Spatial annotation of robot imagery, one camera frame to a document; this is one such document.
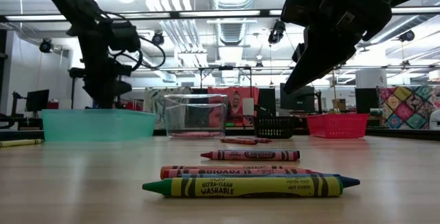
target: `colorful quilt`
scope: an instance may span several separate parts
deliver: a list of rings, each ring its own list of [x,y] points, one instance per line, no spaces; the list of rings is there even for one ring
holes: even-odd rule
[[[440,87],[378,88],[384,126],[398,129],[429,129],[431,113],[440,108]]]

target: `desk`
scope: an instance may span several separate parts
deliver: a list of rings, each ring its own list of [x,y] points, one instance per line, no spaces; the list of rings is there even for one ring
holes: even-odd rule
[[[162,165],[227,164],[199,154],[238,147],[156,137],[1,149],[0,222],[438,223],[439,142],[302,136],[256,146],[299,149],[301,162],[290,164],[361,179],[339,198],[165,199],[141,190],[143,183],[159,179]]]

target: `plastic bin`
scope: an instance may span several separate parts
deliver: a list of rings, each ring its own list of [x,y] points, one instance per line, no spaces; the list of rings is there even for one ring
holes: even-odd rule
[[[294,117],[254,117],[254,131],[259,138],[288,139],[294,134]]]
[[[225,136],[227,95],[170,94],[164,98],[169,137],[206,139]]]
[[[327,114],[307,117],[310,135],[323,138],[365,136],[368,114]]]
[[[119,109],[43,110],[47,141],[97,142],[153,135],[155,114]]]

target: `ceiling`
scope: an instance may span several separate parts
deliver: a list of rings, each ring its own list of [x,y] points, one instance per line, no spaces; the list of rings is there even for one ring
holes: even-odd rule
[[[195,10],[210,10],[212,9],[211,0],[190,0],[192,8]],[[254,8],[257,9],[281,9],[285,0],[254,0]],[[423,6],[432,5],[433,1],[440,0],[412,0],[404,3],[402,6]],[[112,12],[148,12],[146,0],[133,0],[130,3],[123,3],[121,0],[97,0],[101,9]],[[0,15],[7,14],[56,14],[58,13],[56,7],[50,0],[0,0]],[[401,23],[402,19],[407,17],[395,16],[391,22],[384,29],[390,29]],[[303,42],[303,27],[287,24],[286,34],[279,45],[272,48],[272,51],[267,42],[267,36],[270,28],[273,26],[275,19],[260,18],[256,19],[256,23],[247,25],[246,34],[243,39],[243,48],[241,65],[254,66],[256,63],[256,56],[261,55],[265,66],[290,66],[292,64],[292,54],[294,48],[298,43]],[[199,33],[203,48],[207,51],[207,61],[211,65],[219,63],[219,53],[215,25],[207,24],[206,19],[195,20],[197,31]],[[161,30],[161,25],[158,21],[134,21],[134,25],[142,33]],[[75,38],[68,38],[65,32],[69,29],[67,22],[51,22],[51,23],[24,23],[23,32],[26,36],[31,38],[53,38],[57,45],[62,45],[70,49],[78,49],[77,40]],[[367,52],[360,52],[356,54],[347,64],[348,65],[399,65],[407,58],[414,59],[412,65],[432,65],[440,60],[440,50],[436,53],[437,41],[440,38],[440,18],[438,16],[430,19],[417,27],[414,27],[416,39],[409,43],[401,44],[399,41],[386,41],[379,45],[368,46]],[[167,55],[167,66],[174,67],[177,63],[173,62],[175,56],[175,45],[171,40],[165,37],[165,43],[162,48]],[[148,47],[146,51],[151,58],[160,56],[157,49]],[[272,74],[286,74],[281,77],[285,79],[290,71],[272,71]],[[417,77],[423,79],[429,70],[421,69],[410,74],[404,74],[405,77]],[[270,74],[270,71],[259,71],[256,74]],[[352,78],[355,71],[338,71],[337,75],[341,78]],[[400,73],[399,70],[390,71],[389,74]],[[156,77],[152,73],[144,73],[140,77]]]

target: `teal plastic bin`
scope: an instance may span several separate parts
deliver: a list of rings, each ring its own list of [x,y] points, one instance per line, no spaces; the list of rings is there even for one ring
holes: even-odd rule
[[[46,141],[124,141],[153,135],[156,115],[119,109],[43,110]]]

